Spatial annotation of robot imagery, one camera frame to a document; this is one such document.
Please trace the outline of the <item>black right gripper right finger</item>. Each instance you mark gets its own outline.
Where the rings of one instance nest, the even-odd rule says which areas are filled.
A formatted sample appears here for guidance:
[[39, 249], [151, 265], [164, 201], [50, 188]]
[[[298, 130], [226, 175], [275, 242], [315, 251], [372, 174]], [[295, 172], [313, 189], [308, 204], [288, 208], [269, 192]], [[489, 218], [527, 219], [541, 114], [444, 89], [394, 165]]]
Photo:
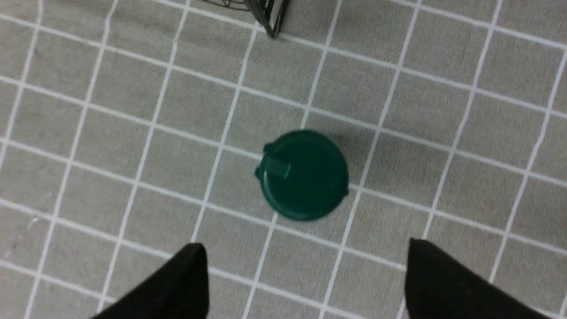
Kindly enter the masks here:
[[543, 319], [432, 242], [411, 238], [405, 275], [411, 319]]

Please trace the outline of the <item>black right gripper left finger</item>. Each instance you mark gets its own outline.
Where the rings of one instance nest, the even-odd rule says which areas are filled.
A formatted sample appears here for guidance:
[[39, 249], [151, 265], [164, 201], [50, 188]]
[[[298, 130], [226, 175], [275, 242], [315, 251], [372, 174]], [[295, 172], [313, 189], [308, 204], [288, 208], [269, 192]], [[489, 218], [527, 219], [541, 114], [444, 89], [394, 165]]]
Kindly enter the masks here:
[[192, 243], [94, 318], [206, 319], [209, 309], [206, 249]]

